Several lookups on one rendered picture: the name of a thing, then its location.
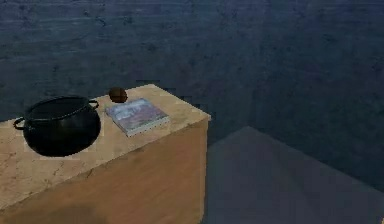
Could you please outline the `grey blue book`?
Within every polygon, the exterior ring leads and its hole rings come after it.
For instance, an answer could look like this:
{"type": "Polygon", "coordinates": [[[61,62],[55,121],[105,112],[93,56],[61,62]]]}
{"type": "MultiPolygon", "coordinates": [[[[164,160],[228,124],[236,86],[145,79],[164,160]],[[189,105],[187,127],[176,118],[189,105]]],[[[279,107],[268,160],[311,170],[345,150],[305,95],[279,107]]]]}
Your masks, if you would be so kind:
{"type": "Polygon", "coordinates": [[[144,98],[116,104],[105,111],[128,137],[170,121],[165,112],[144,98]]]}

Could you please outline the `brown round potato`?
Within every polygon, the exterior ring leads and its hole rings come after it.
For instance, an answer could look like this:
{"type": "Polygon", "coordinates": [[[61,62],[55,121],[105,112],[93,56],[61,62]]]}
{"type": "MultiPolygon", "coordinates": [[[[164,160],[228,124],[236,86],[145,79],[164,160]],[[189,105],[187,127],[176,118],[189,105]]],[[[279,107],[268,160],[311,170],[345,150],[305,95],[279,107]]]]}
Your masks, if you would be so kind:
{"type": "Polygon", "coordinates": [[[112,87],[108,95],[114,103],[124,103],[128,99],[126,91],[120,87],[112,87]]]}

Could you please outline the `wooden counter with marble top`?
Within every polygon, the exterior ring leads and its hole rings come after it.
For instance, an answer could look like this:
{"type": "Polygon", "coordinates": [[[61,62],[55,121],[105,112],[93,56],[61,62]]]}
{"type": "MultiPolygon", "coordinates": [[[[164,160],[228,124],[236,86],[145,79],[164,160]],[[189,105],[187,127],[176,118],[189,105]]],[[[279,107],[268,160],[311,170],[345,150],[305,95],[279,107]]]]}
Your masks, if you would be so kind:
{"type": "Polygon", "coordinates": [[[148,84],[168,123],[132,137],[105,114],[92,146],[64,157],[33,152],[12,121],[0,123],[0,224],[199,224],[204,214],[207,113],[148,84]]]}

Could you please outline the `black round cooking pot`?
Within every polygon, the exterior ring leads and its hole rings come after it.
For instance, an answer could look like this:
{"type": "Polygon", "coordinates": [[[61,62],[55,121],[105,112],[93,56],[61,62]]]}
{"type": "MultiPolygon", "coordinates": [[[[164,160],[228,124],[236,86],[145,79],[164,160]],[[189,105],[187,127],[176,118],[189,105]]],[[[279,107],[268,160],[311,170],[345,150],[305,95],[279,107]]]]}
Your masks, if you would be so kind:
{"type": "Polygon", "coordinates": [[[91,146],[101,131],[97,100],[60,96],[40,101],[13,122],[39,155],[65,157],[91,146]]]}

